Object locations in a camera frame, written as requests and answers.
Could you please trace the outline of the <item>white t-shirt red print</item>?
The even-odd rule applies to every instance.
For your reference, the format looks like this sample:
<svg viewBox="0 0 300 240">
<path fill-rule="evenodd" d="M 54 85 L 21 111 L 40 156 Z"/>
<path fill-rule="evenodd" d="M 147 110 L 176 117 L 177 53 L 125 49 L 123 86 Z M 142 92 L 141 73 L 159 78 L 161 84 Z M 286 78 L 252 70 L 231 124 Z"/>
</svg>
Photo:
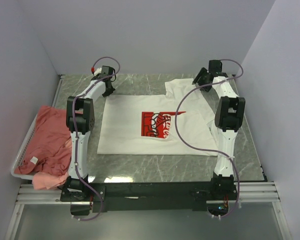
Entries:
<svg viewBox="0 0 300 240">
<path fill-rule="evenodd" d="M 168 81 L 160 95 L 109 96 L 97 153 L 216 156 L 215 114 L 192 82 Z"/>
</svg>

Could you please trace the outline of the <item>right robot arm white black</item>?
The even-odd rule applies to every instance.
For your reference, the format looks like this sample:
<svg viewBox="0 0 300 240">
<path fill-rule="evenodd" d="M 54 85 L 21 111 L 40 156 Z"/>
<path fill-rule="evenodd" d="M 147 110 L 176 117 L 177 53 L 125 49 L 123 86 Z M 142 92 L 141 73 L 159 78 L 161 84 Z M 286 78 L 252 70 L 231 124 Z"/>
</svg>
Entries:
<svg viewBox="0 0 300 240">
<path fill-rule="evenodd" d="M 246 100 L 234 91 L 228 75 L 223 72 L 223 63 L 218 59 L 210 60 L 208 68 L 201 68 L 192 83 L 205 92 L 214 89 L 219 97 L 213 124 L 218 140 L 218 153 L 209 193 L 216 200 L 225 201 L 231 195 L 236 198 L 236 171 L 231 161 L 238 131 L 243 124 Z"/>
</svg>

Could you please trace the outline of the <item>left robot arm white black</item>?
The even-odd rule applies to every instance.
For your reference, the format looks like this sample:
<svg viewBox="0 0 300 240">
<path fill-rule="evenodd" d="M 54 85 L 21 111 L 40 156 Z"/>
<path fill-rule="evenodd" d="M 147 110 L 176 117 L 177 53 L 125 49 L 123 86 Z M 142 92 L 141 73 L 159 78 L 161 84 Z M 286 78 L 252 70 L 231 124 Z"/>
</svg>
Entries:
<svg viewBox="0 0 300 240">
<path fill-rule="evenodd" d="M 116 78 L 116 70 L 106 65 L 91 70 L 93 77 L 89 85 L 67 99 L 66 126 L 71 136 L 71 161 L 61 192 L 62 202 L 88 200 L 93 194 L 88 187 L 87 159 L 89 138 L 95 126 L 94 103 L 99 97 L 105 98 L 115 91 L 112 78 Z"/>
</svg>

